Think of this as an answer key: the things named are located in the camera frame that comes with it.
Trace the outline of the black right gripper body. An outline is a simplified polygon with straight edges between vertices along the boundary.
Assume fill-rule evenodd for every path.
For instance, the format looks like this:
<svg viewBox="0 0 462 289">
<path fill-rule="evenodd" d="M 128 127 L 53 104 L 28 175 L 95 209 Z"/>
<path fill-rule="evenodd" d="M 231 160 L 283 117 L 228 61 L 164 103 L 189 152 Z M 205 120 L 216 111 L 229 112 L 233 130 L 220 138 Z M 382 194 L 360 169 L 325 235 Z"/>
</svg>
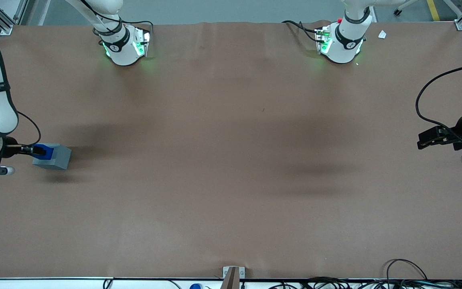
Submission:
<svg viewBox="0 0 462 289">
<path fill-rule="evenodd" d="M 19 153 L 19 143 L 13 137 L 5 136 L 2 138 L 2 159 L 9 159 L 10 157 Z"/>
</svg>

